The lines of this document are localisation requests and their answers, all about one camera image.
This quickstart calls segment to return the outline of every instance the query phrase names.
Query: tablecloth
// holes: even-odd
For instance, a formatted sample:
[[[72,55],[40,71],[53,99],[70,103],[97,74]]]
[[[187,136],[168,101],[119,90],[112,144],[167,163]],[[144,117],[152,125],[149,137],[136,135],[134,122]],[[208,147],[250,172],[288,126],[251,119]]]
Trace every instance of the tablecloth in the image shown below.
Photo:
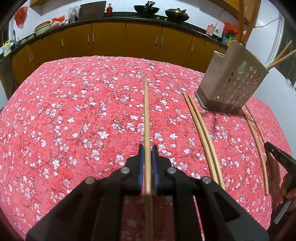
[[[188,176],[210,175],[181,94],[186,91],[193,96],[203,73],[126,57],[44,63],[17,89],[0,115],[0,207],[22,237],[83,179],[108,177],[137,154],[144,136],[145,75],[151,145],[157,145],[172,166]],[[267,229],[271,197],[285,170],[276,162],[270,167],[277,175],[269,177],[272,195],[264,196],[258,151],[242,113],[205,111],[195,101],[220,161],[226,191]],[[249,106],[265,138],[291,154],[270,108],[253,97]],[[143,197],[126,197],[122,240],[143,240],[144,220]],[[155,198],[154,226],[155,240],[172,240],[171,197]]]

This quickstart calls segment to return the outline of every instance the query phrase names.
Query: metal screw head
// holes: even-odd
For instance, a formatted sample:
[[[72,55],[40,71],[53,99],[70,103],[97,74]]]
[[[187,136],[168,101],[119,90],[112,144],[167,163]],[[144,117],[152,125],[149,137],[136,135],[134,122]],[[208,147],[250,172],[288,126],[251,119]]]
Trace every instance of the metal screw head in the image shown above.
[[[202,181],[206,184],[210,183],[212,181],[212,179],[210,177],[203,177]]]
[[[176,170],[176,168],[174,168],[174,167],[169,167],[167,171],[168,171],[168,173],[170,173],[170,174],[174,174],[177,170]]]
[[[127,174],[127,173],[130,172],[130,169],[129,169],[128,167],[123,167],[123,168],[120,169],[120,171],[121,171],[121,173],[123,173],[123,174]]]
[[[94,181],[95,181],[95,179],[93,177],[88,177],[87,179],[85,179],[86,184],[93,184]]]

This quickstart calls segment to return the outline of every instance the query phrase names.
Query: red bottle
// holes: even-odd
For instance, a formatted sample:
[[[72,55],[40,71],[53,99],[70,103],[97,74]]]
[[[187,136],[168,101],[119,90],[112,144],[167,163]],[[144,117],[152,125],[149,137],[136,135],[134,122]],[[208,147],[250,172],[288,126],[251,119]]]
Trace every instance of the red bottle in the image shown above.
[[[107,17],[111,17],[112,16],[112,7],[111,7],[112,3],[109,3],[109,7],[107,7],[107,13],[106,16]]]

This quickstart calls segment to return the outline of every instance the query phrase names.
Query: black countertop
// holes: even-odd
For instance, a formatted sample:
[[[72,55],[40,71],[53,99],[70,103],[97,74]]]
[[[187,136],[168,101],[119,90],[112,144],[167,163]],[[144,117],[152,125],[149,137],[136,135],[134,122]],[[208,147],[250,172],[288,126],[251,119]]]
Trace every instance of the black countertop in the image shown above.
[[[186,23],[186,22],[176,23],[176,22],[168,21],[167,17],[160,16],[160,15],[153,15],[152,17],[149,18],[149,17],[139,15],[136,12],[113,12],[112,17],[91,18],[91,19],[86,19],[86,20],[80,20],[80,21],[76,21],[76,22],[73,22],[73,23],[63,24],[63,25],[61,25],[59,27],[56,27],[56,28],[52,28],[52,29],[46,31],[43,34],[41,34],[41,35],[39,35],[37,37],[34,37],[31,40],[28,40],[26,43],[18,46],[17,48],[14,48],[14,46],[12,46],[13,50],[5,58],[12,56],[15,52],[19,51],[25,45],[30,44],[30,43],[32,43],[32,42],[34,42],[34,41],[36,41],[36,40],[38,40],[38,39],[40,39],[42,37],[50,35],[50,34],[52,34],[54,32],[58,32],[58,31],[61,31],[61,30],[65,29],[65,28],[80,25],[80,24],[95,23],[95,22],[102,22],[102,21],[135,21],[135,22],[146,22],[146,23],[160,24],[160,25],[163,25],[163,26],[168,26],[168,27],[180,29],[180,30],[183,30],[183,31],[186,31],[186,32],[189,32],[189,33],[199,35],[199,36],[204,37],[204,38],[206,38],[206,39],[208,39],[210,41],[213,41],[213,42],[215,42],[215,43],[217,43],[219,45],[222,45],[225,48],[228,48],[225,44],[223,44],[220,41],[221,38],[219,38],[218,36],[213,35],[213,38],[210,38],[209,36],[207,36],[205,34],[206,33],[205,29],[200,28],[200,27],[195,26],[195,25],[190,24],[190,23]],[[0,62],[1,62],[2,59],[3,59],[3,53],[0,54]]]

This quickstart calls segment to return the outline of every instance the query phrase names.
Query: kitchen cabinet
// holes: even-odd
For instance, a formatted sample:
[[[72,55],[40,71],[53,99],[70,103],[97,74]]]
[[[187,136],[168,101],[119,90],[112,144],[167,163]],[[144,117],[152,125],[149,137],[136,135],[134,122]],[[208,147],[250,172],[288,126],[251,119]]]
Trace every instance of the kitchen cabinet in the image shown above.
[[[37,69],[40,65],[46,62],[45,51],[42,39],[35,41],[29,45],[31,52],[31,61],[33,70]]]
[[[184,67],[205,73],[213,57],[214,50],[219,50],[220,45],[195,35]]]
[[[91,56],[91,23],[64,30],[67,57]]]
[[[100,22],[91,25],[92,55],[123,56],[125,22]]]
[[[220,46],[218,52],[222,53],[222,54],[225,54],[227,51],[227,48],[223,47],[223,46]]]
[[[157,53],[157,61],[184,65],[193,34],[163,27]]]
[[[43,38],[47,61],[66,58],[64,31],[59,31]]]
[[[12,57],[12,63],[18,82],[21,84],[33,72],[29,45],[24,46]]]
[[[124,33],[123,56],[156,60],[161,25],[127,23]]]

